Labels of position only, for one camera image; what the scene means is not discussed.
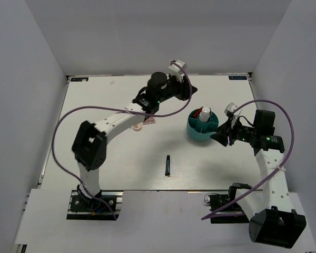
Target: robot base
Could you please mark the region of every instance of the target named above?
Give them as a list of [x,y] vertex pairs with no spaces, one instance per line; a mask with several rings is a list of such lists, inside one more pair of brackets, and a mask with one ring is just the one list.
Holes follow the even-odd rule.
[[[211,211],[222,207],[223,205],[230,202],[230,197],[228,194],[209,194],[210,201],[209,204],[211,206]],[[233,204],[225,211],[227,212],[236,212],[242,213],[242,209],[238,204]],[[232,224],[232,223],[249,223],[247,216],[231,216],[231,217],[218,217],[211,218],[211,224]]]
[[[122,192],[103,192],[101,198],[109,203],[116,218],[120,214],[122,205]],[[100,207],[94,210],[78,195],[77,191],[72,191],[67,220],[115,220],[109,209],[101,203]]]

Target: black marker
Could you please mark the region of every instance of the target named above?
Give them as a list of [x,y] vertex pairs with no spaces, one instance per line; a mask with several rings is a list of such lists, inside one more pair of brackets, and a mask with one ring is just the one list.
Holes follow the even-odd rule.
[[170,175],[170,156],[166,157],[166,168],[165,168],[165,176]]

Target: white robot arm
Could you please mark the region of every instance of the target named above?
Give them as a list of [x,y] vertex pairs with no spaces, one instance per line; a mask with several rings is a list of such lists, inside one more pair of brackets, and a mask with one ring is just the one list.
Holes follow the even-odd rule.
[[[180,67],[184,65],[181,61],[176,61],[175,64]],[[125,108],[125,113],[116,113],[95,123],[85,121],[81,124],[72,151],[83,182],[77,186],[77,192],[83,202],[92,207],[90,210],[94,209],[94,203],[99,206],[96,198],[103,198],[99,184],[99,168],[106,159],[107,144],[132,125],[145,121],[148,115],[155,114],[165,100],[176,97],[185,101],[190,98],[190,93],[197,91],[197,88],[190,86],[187,78],[175,65],[171,65],[169,70],[169,76],[162,72],[153,73],[147,86],[143,87]]]
[[[290,200],[285,169],[279,168],[284,158],[284,144],[280,136],[274,135],[275,113],[256,110],[254,122],[249,127],[241,124],[239,116],[234,114],[235,109],[233,103],[226,108],[229,119],[218,127],[211,138],[224,146],[233,145],[236,140],[248,142],[254,150],[262,180],[279,169],[264,183],[262,199],[252,192],[237,201],[249,219],[250,238],[254,242],[292,248],[307,222],[304,215],[296,213]],[[229,188],[229,198],[220,206],[223,208],[250,189],[247,184],[234,183]]]

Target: teal bowl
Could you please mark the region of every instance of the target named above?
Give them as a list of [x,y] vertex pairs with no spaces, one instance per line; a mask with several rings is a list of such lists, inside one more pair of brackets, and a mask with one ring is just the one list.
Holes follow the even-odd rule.
[[195,115],[198,110],[199,109],[195,109],[190,113],[189,118],[187,119],[186,131],[188,136],[193,140],[208,141],[217,129],[219,119],[215,113],[211,111],[209,120],[203,123],[199,120],[199,117],[197,119],[193,118],[193,115]]

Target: white tabletop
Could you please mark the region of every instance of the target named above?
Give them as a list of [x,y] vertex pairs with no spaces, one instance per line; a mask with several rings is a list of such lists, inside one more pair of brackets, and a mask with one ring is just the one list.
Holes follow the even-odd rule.
[[[253,243],[248,224],[211,224],[205,192],[126,191],[117,221],[66,220],[70,190],[34,189],[16,237],[26,253],[305,253],[316,250],[307,224],[292,249]],[[296,193],[290,198],[304,214]]]
[[[146,86],[150,76],[99,76],[87,82],[70,82],[61,115],[78,106],[99,105],[124,108]],[[215,141],[195,142],[186,135],[188,114],[203,105],[218,116],[219,124],[227,120],[224,109],[230,102],[240,105],[252,100],[247,80],[229,80],[228,76],[190,76],[198,91],[190,105],[169,118],[157,118],[135,132],[128,129],[107,146],[107,157],[100,169],[102,190],[221,190],[234,182],[255,185],[260,181],[253,149],[236,142],[223,147]],[[159,114],[173,112],[185,102],[176,98],[160,105]],[[245,107],[241,115],[253,121],[256,106]],[[63,165],[78,174],[71,151],[80,124],[95,122],[113,112],[82,110],[70,115],[60,126],[55,140],[56,153]],[[165,160],[171,156],[171,176],[166,177]],[[50,156],[42,189],[75,189],[76,179],[64,173]]]

